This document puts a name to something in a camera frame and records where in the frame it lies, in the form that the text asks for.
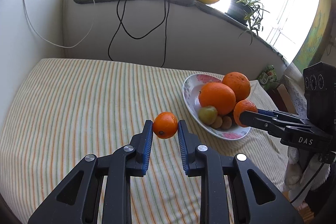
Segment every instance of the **floral pattern plate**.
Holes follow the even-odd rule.
[[[211,75],[195,74],[190,75],[183,83],[183,100],[194,119],[199,123],[210,134],[227,141],[236,141],[244,138],[251,127],[240,127],[239,125],[234,125],[227,130],[224,129],[213,129],[210,126],[205,125],[198,119],[197,112],[201,108],[198,101],[198,95],[200,93],[201,87],[209,82],[221,82],[220,79],[213,77]]]

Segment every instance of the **wall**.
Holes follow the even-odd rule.
[[[26,0],[32,24],[40,34],[62,44],[62,0]],[[22,0],[0,0],[0,132],[10,104],[29,71],[42,58],[63,57],[28,27]]]
[[[119,7],[122,11],[124,2]],[[117,2],[76,4],[68,0],[64,24],[65,43],[73,45],[85,36],[94,18],[94,25],[86,39],[66,51],[69,58],[109,60],[108,46],[119,21]],[[162,21],[162,0],[128,1],[123,23],[126,29],[140,37]],[[254,80],[267,65],[274,65],[279,76],[286,66],[272,49],[258,39],[250,46],[250,35],[216,16],[196,7],[171,4],[167,23],[167,55],[164,67],[200,70],[220,74],[240,71]],[[110,55],[116,61],[160,67],[164,58],[165,26],[141,40],[134,40],[120,29],[111,46]]]
[[[318,56],[321,58],[323,50],[328,43],[327,27],[330,10],[331,0],[320,0],[313,24],[302,47],[293,60],[293,63],[301,73],[304,68],[312,65],[312,60],[313,62],[317,62],[319,60]]]
[[[336,19],[333,20],[333,25],[332,25],[330,36],[331,36],[330,40],[334,42],[336,39]],[[327,47],[325,48],[323,52],[321,61],[336,67],[336,42],[333,45],[330,45],[330,44],[327,45]]]

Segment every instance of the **white wall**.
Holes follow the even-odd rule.
[[[120,13],[124,2],[120,3]],[[90,34],[81,44],[66,50],[69,58],[109,60],[107,50],[119,21],[117,1],[76,4],[68,0],[64,24],[64,42],[74,45]],[[126,4],[123,23],[135,37],[140,37],[158,25],[164,15],[163,0],[132,0]],[[258,39],[250,46],[250,35],[238,39],[241,29],[196,7],[171,4],[167,24],[167,55],[164,67],[200,70],[226,74],[240,71],[250,80],[257,78],[267,66],[274,65],[280,77],[286,66],[281,58]],[[161,66],[164,57],[165,26],[162,24],[147,37],[134,40],[120,29],[110,54],[115,61]]]
[[[62,0],[26,0],[35,29],[48,40],[62,44]],[[0,132],[21,83],[42,58],[63,57],[28,27],[22,0],[0,0]]]

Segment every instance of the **black plant pot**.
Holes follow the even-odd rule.
[[[238,0],[231,0],[227,14],[236,21],[246,25],[247,20],[244,19],[244,17],[252,11],[251,7],[243,5],[242,3],[237,3],[237,1]]]

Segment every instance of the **tangerine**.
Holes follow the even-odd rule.
[[[235,119],[236,124],[238,124],[241,127],[247,127],[246,125],[242,124],[239,120],[240,114],[244,111],[258,112],[258,109],[253,102],[246,99],[236,104],[235,109],[233,110],[233,117]]]
[[[153,131],[160,139],[168,139],[175,135],[178,120],[171,112],[160,113],[153,122]]]
[[[239,72],[231,72],[224,76],[222,83],[230,87],[236,96],[236,102],[245,100],[251,92],[248,78]]]
[[[218,115],[230,113],[236,105],[236,96],[227,85],[217,82],[205,84],[198,95],[201,107],[214,106]]]

